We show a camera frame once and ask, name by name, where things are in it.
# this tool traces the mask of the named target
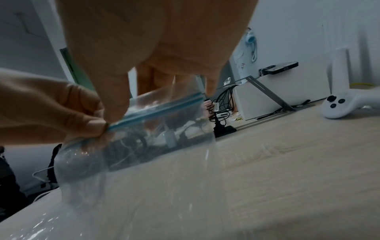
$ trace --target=light wood tabletop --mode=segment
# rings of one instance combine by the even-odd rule
[[[216,142],[237,231],[269,240],[380,239],[380,111],[329,120],[314,106],[237,129]],[[4,221],[0,237],[59,201],[51,194]]]

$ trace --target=plastic bag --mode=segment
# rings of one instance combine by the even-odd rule
[[[62,206],[9,239],[224,236],[230,222],[222,163],[196,86],[142,95],[101,137],[65,144],[55,162]]]

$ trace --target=black button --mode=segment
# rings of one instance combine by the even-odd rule
[[[336,96],[331,95],[331,96],[329,96],[329,97],[327,98],[327,101],[329,101],[329,102],[333,102],[333,101],[335,101],[335,99],[336,99]]]

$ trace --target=gray ceiling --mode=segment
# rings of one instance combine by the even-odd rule
[[[0,0],[0,24],[24,30],[23,24],[15,15],[17,12],[24,13],[25,26],[31,34],[48,39],[31,0]]]

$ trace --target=white vr controller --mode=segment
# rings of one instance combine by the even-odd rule
[[[348,89],[331,95],[322,104],[322,114],[326,118],[336,119],[364,106],[380,110],[380,91]]]

